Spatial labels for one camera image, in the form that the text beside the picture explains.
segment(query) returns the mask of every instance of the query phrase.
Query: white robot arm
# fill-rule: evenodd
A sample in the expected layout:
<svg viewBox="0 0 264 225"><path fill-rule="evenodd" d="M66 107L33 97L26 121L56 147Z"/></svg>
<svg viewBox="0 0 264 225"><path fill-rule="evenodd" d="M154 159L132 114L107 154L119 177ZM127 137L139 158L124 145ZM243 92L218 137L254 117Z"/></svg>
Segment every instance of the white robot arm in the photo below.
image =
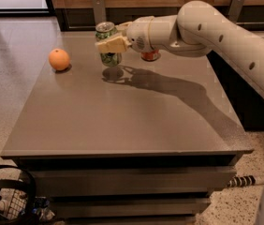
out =
<svg viewBox="0 0 264 225"><path fill-rule="evenodd" d="M234 24L211 5L192 1L178 15L143 17L125 25L119 36L96 43L101 53L166 50L180 56L202 56L211 50L256 84L264 97L264 38Z"/></svg>

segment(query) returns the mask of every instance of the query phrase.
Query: table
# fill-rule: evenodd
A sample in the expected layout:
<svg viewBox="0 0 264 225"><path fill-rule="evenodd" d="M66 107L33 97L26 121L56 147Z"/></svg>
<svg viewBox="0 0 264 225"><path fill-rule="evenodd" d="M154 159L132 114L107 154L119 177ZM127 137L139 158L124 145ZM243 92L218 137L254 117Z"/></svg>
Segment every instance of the table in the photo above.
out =
<svg viewBox="0 0 264 225"><path fill-rule="evenodd" d="M129 51L104 67L94 43L58 38L71 68L44 65L1 157L32 173L59 218L187 224L252 152L236 113L206 57Z"/></svg>

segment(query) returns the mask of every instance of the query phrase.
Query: green can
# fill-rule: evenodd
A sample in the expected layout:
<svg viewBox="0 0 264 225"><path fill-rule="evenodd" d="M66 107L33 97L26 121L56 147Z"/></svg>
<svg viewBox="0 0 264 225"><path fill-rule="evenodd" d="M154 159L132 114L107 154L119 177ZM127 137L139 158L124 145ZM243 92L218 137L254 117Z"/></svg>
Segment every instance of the green can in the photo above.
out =
<svg viewBox="0 0 264 225"><path fill-rule="evenodd" d="M96 41L109 38L110 36L117 33L117 29L113 22L101 22L95 27ZM107 67L114 67L121 63L122 55L120 53L101 53L102 63Z"/></svg>

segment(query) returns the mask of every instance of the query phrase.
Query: orange fruit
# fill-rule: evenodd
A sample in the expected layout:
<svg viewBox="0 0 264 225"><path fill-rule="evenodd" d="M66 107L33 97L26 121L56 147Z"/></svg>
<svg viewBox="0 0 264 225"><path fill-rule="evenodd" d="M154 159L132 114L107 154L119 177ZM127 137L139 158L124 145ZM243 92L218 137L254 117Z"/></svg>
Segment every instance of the orange fruit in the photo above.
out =
<svg viewBox="0 0 264 225"><path fill-rule="evenodd" d="M69 66L69 55L65 50L54 49L49 53L49 63L57 71L65 70Z"/></svg>

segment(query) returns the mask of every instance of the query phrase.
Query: speckled floor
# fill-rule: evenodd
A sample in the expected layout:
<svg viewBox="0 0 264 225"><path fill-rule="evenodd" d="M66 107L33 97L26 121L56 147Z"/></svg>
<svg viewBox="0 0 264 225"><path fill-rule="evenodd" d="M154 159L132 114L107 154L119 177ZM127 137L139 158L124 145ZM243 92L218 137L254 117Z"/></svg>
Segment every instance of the speckled floor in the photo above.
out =
<svg viewBox="0 0 264 225"><path fill-rule="evenodd" d="M58 37L55 18L0 18L0 153ZM255 151L237 164L238 175L264 176L264 132L247 132ZM0 158L0 164L12 164ZM226 188L197 225L254 224L263 186Z"/></svg>

